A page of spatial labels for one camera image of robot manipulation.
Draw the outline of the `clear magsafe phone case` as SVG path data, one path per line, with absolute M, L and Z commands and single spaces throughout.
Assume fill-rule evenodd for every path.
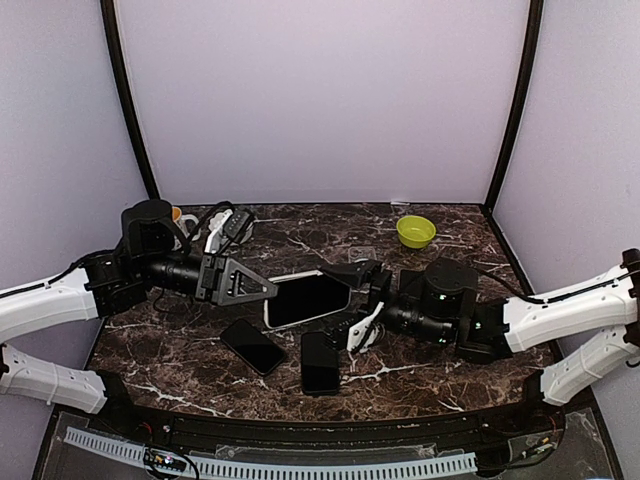
M 348 249 L 348 261 L 350 263 L 376 259 L 376 251 L 372 246 L 352 246 Z

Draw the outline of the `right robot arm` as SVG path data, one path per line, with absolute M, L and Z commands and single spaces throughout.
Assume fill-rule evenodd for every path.
M 576 394 L 619 366 L 639 363 L 639 252 L 590 280 L 538 296 L 480 302 L 484 271 L 440 257 L 422 271 L 403 270 L 396 290 L 381 262 L 329 264 L 322 273 L 352 289 L 369 287 L 354 323 L 339 331 L 351 353 L 369 349 L 380 329 L 419 341 L 453 345 L 463 360 L 486 365 L 540 344 L 592 330 L 594 336 L 566 358 L 527 378 L 526 399 L 510 413 L 521 434 L 534 432 L 549 405 Z

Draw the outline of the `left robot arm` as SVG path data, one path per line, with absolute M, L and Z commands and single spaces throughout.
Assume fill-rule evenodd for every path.
M 120 436 L 141 427 L 119 375 L 77 370 L 28 355 L 10 340 L 48 327 L 124 313 L 158 287 L 215 306 L 262 301 L 278 287 L 225 255 L 192 252 L 194 234 L 173 219 L 172 205 L 142 201 L 123 211 L 115 248 L 87 254 L 62 273 L 1 293 L 1 392 L 100 414 Z

